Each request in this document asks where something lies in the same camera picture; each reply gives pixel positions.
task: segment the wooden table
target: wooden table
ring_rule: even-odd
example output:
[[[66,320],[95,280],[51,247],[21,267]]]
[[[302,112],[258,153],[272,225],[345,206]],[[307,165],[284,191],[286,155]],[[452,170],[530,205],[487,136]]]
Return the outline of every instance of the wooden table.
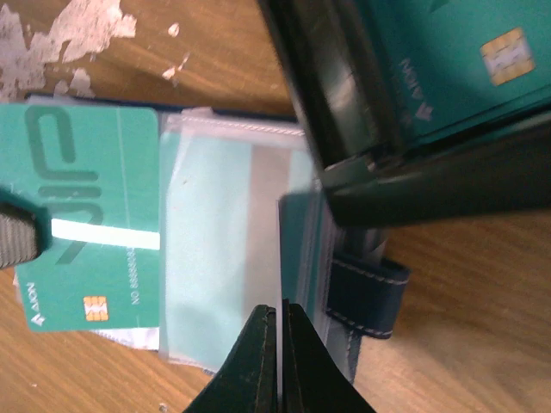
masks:
[[[8,1],[33,32],[47,32],[68,3]],[[112,39],[95,61],[47,64],[45,91],[85,68],[102,98],[292,112],[253,0],[122,0],[121,9],[137,18],[135,38]],[[173,80],[161,77],[187,54]],[[393,338],[362,344],[356,388],[377,411],[551,411],[551,214],[400,228],[387,254],[413,273]],[[181,411],[208,382],[91,333],[31,334],[11,278],[0,272],[1,411]]]

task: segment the gold chip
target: gold chip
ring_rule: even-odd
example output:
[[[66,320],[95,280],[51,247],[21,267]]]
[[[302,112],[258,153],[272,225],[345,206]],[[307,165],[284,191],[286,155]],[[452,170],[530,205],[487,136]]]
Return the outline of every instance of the gold chip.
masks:
[[[484,63],[496,86],[533,71],[536,65],[521,28],[513,28],[480,48]]]
[[[83,298],[86,321],[108,321],[107,297],[90,295]]]

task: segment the ribbed gray object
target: ribbed gray object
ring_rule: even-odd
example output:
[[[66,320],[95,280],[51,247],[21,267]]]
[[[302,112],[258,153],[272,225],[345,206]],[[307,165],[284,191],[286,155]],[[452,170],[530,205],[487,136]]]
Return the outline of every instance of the ribbed gray object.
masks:
[[[33,215],[0,204],[0,269],[32,261],[40,254]]]

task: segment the card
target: card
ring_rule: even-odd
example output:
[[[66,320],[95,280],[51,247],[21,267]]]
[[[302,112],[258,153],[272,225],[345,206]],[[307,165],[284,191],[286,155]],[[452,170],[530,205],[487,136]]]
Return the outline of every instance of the card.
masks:
[[[45,250],[16,268],[31,330],[158,326],[158,123],[150,109],[0,106],[0,191]]]

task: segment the navy blue strap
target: navy blue strap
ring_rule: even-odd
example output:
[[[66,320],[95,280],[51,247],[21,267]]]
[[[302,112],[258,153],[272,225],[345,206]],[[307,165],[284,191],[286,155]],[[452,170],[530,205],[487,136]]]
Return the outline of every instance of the navy blue strap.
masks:
[[[374,338],[393,333],[409,269],[383,258],[373,265],[335,253],[327,299],[327,314]]]

